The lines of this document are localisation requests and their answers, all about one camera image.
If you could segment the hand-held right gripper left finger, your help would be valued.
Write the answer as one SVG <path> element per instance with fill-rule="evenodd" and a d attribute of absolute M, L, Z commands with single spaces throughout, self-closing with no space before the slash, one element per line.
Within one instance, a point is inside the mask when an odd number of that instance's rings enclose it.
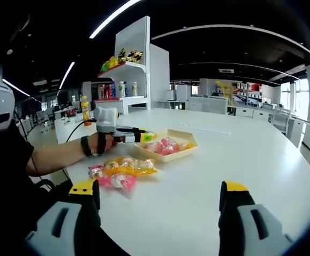
<path fill-rule="evenodd" d="M 56 202 L 25 238 L 34 255 L 95 255 L 101 219 L 97 179 L 72 186 L 67 202 Z"/>

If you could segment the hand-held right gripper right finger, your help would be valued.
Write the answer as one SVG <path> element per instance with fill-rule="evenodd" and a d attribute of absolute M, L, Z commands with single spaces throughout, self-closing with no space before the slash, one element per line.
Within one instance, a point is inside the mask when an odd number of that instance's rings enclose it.
<path fill-rule="evenodd" d="M 293 243 L 281 222 L 240 183 L 222 182 L 219 211 L 219 255 L 283 255 Z"/>

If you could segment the person's left hand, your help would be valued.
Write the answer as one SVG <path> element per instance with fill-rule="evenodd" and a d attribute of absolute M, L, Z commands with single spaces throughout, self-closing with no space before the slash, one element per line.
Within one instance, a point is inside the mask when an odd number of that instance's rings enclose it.
<path fill-rule="evenodd" d="M 101 155 L 117 145 L 114 137 L 109 133 L 96 132 L 88 136 L 88 143 L 92 154 Z"/>

